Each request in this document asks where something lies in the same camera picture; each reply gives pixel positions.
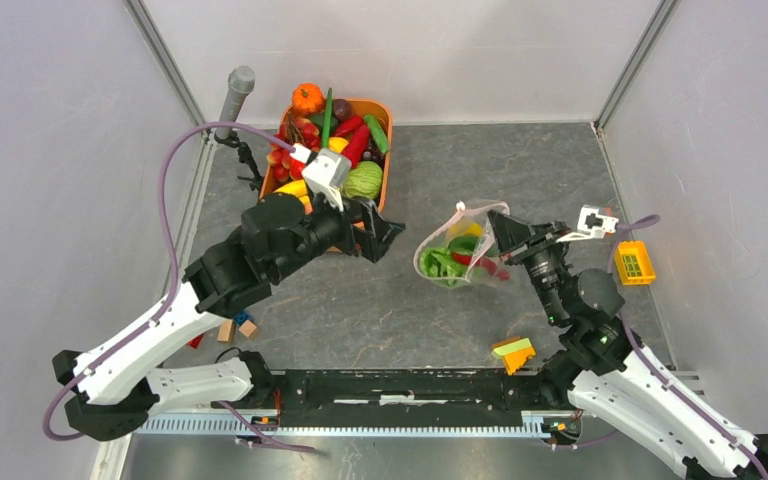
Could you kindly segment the clear zip top bag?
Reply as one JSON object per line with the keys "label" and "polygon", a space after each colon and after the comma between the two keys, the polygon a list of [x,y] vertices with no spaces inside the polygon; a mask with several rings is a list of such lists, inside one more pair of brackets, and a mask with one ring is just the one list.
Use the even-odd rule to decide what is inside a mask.
{"label": "clear zip top bag", "polygon": [[499,200],[458,202],[454,214],[417,247],[415,272],[449,290],[479,285],[517,290],[521,275],[502,262],[489,218],[509,212],[509,205]]}

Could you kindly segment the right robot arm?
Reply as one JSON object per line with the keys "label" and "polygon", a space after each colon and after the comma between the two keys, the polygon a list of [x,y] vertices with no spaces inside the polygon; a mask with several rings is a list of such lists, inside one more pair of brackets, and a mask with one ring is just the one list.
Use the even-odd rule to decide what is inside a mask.
{"label": "right robot arm", "polygon": [[540,400],[596,415],[682,479],[767,479],[768,434],[753,434],[682,383],[623,321],[625,304],[605,269],[570,271],[575,231],[491,212],[508,266],[523,267],[549,323],[562,329],[537,376]]}

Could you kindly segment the green zucchini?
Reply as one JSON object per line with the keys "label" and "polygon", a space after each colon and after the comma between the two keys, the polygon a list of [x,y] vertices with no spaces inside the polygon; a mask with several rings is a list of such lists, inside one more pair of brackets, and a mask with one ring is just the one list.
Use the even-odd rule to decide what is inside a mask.
{"label": "green zucchini", "polygon": [[385,133],[385,130],[383,129],[379,119],[372,115],[367,114],[363,117],[364,122],[366,126],[370,130],[371,138],[373,139],[373,142],[375,143],[376,147],[382,152],[382,153],[388,153],[390,150],[389,146],[389,139],[387,137],[387,134]]}

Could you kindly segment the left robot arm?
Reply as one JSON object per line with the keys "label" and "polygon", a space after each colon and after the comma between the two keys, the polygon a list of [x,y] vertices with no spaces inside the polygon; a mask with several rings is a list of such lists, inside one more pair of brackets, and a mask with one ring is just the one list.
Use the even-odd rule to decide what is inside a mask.
{"label": "left robot arm", "polygon": [[363,197],[337,207],[323,196],[311,205],[290,194],[263,197],[225,240],[185,269],[157,306],[93,350],[59,352],[52,364],[62,388],[54,405],[63,408],[73,437],[98,441],[130,434],[170,410],[240,400],[266,405],[274,381],[258,354],[178,369],[164,363],[198,335],[270,297],[328,250],[377,262],[403,230]]}

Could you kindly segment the green napa cabbage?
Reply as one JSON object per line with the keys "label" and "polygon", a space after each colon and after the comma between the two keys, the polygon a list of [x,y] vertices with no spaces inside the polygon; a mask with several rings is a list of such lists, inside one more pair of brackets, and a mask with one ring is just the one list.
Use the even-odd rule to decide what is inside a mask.
{"label": "green napa cabbage", "polygon": [[453,251],[443,247],[426,247],[419,256],[420,273],[434,284],[444,288],[458,288],[467,284],[467,266],[458,263]]}

